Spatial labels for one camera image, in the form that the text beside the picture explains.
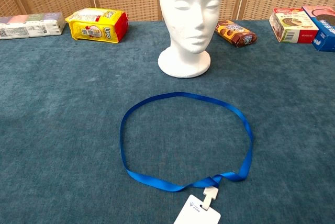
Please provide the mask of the blue lanyard ribbon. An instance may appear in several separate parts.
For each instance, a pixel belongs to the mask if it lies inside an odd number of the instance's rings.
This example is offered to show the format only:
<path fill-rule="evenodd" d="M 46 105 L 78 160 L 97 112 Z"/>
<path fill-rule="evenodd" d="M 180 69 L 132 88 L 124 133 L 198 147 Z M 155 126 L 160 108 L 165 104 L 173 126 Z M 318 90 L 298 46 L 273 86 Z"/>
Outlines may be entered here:
<path fill-rule="evenodd" d="M 221 107 L 225 107 L 228 110 L 230 110 L 231 112 L 235 113 L 239 119 L 242 121 L 244 128 L 249 136 L 250 139 L 250 146 L 249 149 L 246 153 L 245 158 L 243 159 L 243 162 L 239 168 L 239 171 L 236 172 L 223 172 L 223 173 L 219 173 L 216 174 L 214 176 L 209 176 L 206 177 L 204 179 L 201 179 L 199 181 L 195 181 L 193 183 L 190 183 L 188 185 L 176 185 L 173 183 L 170 183 L 168 181 L 156 178 L 156 177 L 152 177 L 149 175 L 145 175 L 145 174 L 141 174 L 141 173 L 137 173 L 134 171 L 131 171 L 128 169 L 127 164 L 126 164 L 126 156 L 124 153 L 124 137 L 123 137 L 123 133 L 124 133 L 124 127 L 126 124 L 126 121 L 128 119 L 128 117 L 139 107 L 148 104 L 150 102 L 156 101 L 156 100 L 162 100 L 162 99 L 167 99 L 167 98 L 172 98 L 172 97 L 187 97 L 187 98 L 191 98 L 191 99 L 195 99 L 195 100 L 201 100 L 207 103 L 212 103 L 212 104 L 216 104 L 218 106 Z M 121 159 L 122 159 L 122 163 L 125 167 L 126 172 L 128 173 L 128 175 L 133 178 L 135 181 L 142 183 L 144 185 L 147 186 L 151 186 L 154 187 L 156 189 L 160 189 L 163 191 L 167 191 L 167 192 L 180 192 L 186 188 L 189 187 L 194 187 L 194 188 L 206 188 L 206 187 L 210 187 L 210 186 L 214 186 L 217 187 L 220 184 L 220 181 L 225 178 L 231 182 L 240 182 L 245 180 L 248 177 L 249 174 L 249 170 L 252 164 L 252 157 L 253 157 L 253 143 L 254 143 L 254 135 L 251 129 L 251 126 L 247 120 L 247 118 L 244 116 L 244 114 L 238 109 L 236 108 L 234 105 L 226 103 L 224 101 L 215 99 L 215 98 L 211 98 L 211 97 L 207 97 L 207 96 L 202 96 L 202 95 L 197 95 L 197 94 L 192 94 L 192 93 L 187 93 L 187 92 L 171 92 L 171 93 L 165 93 L 165 94 L 160 94 L 160 95 L 155 95 L 155 96 L 151 96 L 149 98 L 146 98 L 144 100 L 142 100 L 141 102 L 135 104 L 134 106 L 132 106 L 123 116 L 121 124 L 120 124 L 120 130 L 119 130 L 119 136 L 120 136 L 120 154 L 121 154 Z"/>

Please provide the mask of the white badge card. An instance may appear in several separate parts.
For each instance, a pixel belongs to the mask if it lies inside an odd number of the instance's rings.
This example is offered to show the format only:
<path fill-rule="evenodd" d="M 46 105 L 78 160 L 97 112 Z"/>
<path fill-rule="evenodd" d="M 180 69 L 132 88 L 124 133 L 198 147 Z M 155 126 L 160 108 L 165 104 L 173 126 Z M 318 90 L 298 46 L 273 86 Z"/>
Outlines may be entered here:
<path fill-rule="evenodd" d="M 211 201 L 217 197 L 218 188 L 206 187 L 203 194 L 203 201 L 190 195 L 173 224 L 218 224 L 221 214 L 210 207 Z"/>

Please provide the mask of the white foam mannequin head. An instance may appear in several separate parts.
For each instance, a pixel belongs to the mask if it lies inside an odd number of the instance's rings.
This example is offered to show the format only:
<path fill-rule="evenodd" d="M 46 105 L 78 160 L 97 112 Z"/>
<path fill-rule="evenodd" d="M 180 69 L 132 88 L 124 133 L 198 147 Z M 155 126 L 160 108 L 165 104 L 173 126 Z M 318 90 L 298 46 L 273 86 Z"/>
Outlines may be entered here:
<path fill-rule="evenodd" d="M 170 46 L 158 58 L 167 75 L 192 78 L 204 74 L 211 58 L 206 51 L 217 22 L 221 0 L 159 0 Z"/>

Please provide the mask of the brown chocolate cookie box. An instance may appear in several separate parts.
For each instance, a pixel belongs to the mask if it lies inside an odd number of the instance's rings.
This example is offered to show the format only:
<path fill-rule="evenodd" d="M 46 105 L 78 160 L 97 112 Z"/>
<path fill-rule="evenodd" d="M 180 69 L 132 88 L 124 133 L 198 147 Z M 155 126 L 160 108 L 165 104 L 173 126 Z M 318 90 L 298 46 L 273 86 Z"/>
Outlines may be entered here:
<path fill-rule="evenodd" d="M 215 32 L 236 48 L 253 44 L 257 40 L 257 36 L 254 32 L 231 20 L 218 21 Z"/>

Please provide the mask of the teal table cloth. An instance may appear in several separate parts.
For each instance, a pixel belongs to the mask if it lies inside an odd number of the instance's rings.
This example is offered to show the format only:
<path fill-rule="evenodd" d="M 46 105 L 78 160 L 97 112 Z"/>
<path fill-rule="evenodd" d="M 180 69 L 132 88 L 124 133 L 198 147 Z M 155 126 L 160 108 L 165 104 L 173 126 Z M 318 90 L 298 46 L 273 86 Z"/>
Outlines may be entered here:
<path fill-rule="evenodd" d="M 335 224 L 335 52 L 279 43 L 267 20 L 240 25 L 256 43 L 214 35 L 194 79 L 160 71 L 163 22 L 131 22 L 119 44 L 60 36 L 0 40 L 0 224 L 173 224 L 189 195 L 133 180 L 127 169 L 185 185 L 237 171 L 241 120 L 189 92 L 237 107 L 254 134 L 242 182 L 222 180 L 220 224 Z M 119 145 L 123 143 L 127 168 Z"/>

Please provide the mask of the yellow Lipo biscuit bag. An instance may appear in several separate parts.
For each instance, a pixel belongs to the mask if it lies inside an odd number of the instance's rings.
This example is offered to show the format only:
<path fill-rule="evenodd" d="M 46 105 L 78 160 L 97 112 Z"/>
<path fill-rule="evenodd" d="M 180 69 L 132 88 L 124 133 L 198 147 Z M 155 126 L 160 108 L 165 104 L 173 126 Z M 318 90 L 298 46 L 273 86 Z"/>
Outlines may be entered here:
<path fill-rule="evenodd" d="M 121 10 L 84 8 L 68 16 L 73 39 L 119 43 L 128 30 L 128 16 Z"/>

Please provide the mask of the white red cardboard box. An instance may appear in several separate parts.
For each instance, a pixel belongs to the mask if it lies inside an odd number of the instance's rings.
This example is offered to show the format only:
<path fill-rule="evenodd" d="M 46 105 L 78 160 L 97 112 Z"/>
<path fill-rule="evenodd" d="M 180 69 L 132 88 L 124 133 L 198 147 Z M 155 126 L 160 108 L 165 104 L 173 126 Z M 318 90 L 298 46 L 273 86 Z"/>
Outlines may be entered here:
<path fill-rule="evenodd" d="M 274 8 L 269 22 L 279 42 L 312 43 L 319 31 L 302 8 Z"/>

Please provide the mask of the pastel tissue multipack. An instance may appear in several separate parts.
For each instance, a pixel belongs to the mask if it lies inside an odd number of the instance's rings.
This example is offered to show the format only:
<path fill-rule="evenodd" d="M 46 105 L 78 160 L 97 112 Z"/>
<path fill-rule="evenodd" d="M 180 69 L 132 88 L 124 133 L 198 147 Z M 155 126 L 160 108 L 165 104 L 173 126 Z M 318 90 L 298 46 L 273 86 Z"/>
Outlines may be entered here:
<path fill-rule="evenodd" d="M 62 13 L 0 17 L 0 39 L 61 35 L 65 24 Z"/>

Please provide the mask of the pink blue Oreo box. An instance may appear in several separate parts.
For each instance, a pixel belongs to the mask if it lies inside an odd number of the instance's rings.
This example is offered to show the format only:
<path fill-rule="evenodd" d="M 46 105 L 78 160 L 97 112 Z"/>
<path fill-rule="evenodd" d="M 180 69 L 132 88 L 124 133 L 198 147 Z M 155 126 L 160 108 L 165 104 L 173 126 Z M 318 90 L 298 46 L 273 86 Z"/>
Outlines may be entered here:
<path fill-rule="evenodd" d="M 335 10 L 328 6 L 302 6 L 318 27 L 312 44 L 318 51 L 335 52 Z"/>

